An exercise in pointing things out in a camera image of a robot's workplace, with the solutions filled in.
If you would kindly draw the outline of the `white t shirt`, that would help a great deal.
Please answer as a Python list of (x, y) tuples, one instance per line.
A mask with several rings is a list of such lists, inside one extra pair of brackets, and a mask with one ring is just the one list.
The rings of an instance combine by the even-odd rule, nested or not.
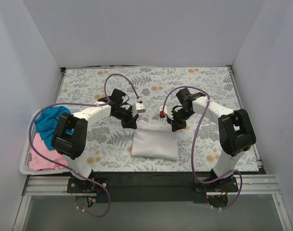
[(141, 120), (133, 130), (131, 155), (177, 161), (178, 134), (169, 125)]

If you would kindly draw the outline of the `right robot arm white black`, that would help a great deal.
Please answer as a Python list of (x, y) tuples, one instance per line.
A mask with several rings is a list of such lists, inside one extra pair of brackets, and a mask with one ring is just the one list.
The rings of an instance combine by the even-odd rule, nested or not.
[(233, 177), (235, 167), (240, 157), (256, 143), (256, 135), (246, 110), (233, 110), (210, 100), (210, 95), (198, 89), (197, 93), (190, 93), (190, 86), (176, 87), (176, 97), (179, 105), (171, 110), (163, 105), (160, 117), (166, 118), (173, 132), (184, 129), (187, 119), (194, 114), (200, 114), (201, 119), (208, 118), (218, 126), (220, 157), (210, 171), (207, 180), (192, 174), (200, 185), (210, 185), (215, 191), (223, 190)]

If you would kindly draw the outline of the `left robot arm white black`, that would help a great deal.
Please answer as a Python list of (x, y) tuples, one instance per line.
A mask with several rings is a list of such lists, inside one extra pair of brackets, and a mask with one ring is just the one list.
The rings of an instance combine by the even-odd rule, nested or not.
[(114, 117), (121, 121), (123, 128), (137, 128), (138, 111), (145, 111), (142, 101), (129, 104), (124, 101), (126, 94), (114, 89), (112, 95), (97, 100), (92, 107), (87, 107), (73, 114), (61, 114), (54, 131), (51, 145), (63, 155), (71, 168), (72, 181), (81, 191), (95, 191), (94, 172), (83, 156), (86, 147), (87, 130), (101, 119)]

